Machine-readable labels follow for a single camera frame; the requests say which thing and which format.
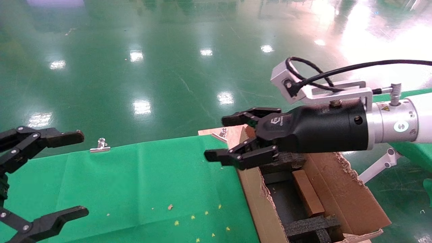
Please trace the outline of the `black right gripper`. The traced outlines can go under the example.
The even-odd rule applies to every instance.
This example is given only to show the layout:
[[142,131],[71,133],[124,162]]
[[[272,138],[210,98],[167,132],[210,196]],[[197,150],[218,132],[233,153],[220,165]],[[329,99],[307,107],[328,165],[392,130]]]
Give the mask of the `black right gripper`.
[[248,125],[256,137],[231,149],[205,150],[208,162],[247,170],[275,163],[279,151],[326,153],[363,151],[368,148],[366,112],[360,100],[340,108],[299,106],[287,113],[280,108],[253,107],[221,118],[225,127]]

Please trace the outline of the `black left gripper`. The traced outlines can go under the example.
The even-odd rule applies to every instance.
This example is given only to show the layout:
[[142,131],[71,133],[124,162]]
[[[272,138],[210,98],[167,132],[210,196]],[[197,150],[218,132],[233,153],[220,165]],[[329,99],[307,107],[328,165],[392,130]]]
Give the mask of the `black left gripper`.
[[[17,127],[0,134],[0,203],[8,198],[8,176],[21,168],[28,160],[34,158],[45,148],[56,148],[82,143],[85,140],[80,130],[60,132],[56,128],[32,129],[30,127]],[[30,222],[0,207],[0,220],[16,234],[8,243],[37,243],[42,240],[59,235],[63,226],[72,220],[86,217],[87,208],[76,206],[69,209],[46,214]]]

